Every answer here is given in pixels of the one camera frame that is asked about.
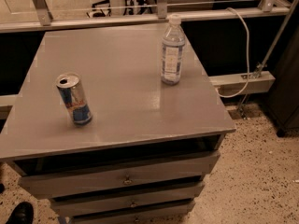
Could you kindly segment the grey drawer cabinet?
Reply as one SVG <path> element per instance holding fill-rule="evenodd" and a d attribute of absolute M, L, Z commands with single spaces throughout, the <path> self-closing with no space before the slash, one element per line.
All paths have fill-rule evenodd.
<path fill-rule="evenodd" d="M 164 24 L 45 33 L 0 138 L 0 161 L 73 224 L 185 214 L 235 124 L 191 47 L 161 80 Z M 92 120 L 75 125 L 56 87 L 81 79 Z"/>

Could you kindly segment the clear plastic water bottle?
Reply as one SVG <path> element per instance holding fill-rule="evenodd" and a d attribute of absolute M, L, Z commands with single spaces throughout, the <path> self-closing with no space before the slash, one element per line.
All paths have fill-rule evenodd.
<path fill-rule="evenodd" d="M 179 14 L 171 14 L 162 39 L 161 80 L 163 83 L 168 85 L 179 83 L 185 44 L 181 17 Z"/>

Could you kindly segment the grey metal frame rail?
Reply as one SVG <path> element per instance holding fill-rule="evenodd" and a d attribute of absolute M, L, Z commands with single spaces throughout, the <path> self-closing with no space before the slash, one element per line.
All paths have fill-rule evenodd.
<path fill-rule="evenodd" d="M 89 18 L 101 0 L 0 0 L 0 32 L 54 31 L 164 22 L 172 13 L 185 21 L 291 15 L 298 0 L 155 0 L 152 14 Z"/>

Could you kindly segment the dark cabinet on right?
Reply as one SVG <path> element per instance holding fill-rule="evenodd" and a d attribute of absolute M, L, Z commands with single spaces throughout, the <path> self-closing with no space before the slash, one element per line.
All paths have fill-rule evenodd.
<path fill-rule="evenodd" d="M 266 107 L 277 125 L 277 136 L 299 129 L 299 28 L 292 35 L 275 69 L 276 80 Z"/>

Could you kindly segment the blue silver energy drink can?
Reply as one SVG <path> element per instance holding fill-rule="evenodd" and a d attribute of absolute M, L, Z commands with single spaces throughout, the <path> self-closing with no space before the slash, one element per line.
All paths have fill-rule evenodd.
<path fill-rule="evenodd" d="M 76 73 L 64 73 L 57 77 L 56 87 L 75 125 L 85 125 L 92 118 L 81 79 Z"/>

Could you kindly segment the black shoe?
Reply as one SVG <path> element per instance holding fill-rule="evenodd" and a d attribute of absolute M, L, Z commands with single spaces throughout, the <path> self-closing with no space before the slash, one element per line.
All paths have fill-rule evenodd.
<path fill-rule="evenodd" d="M 21 202 L 14 208 L 6 224 L 33 224 L 33 220 L 33 206 L 28 202 Z"/>

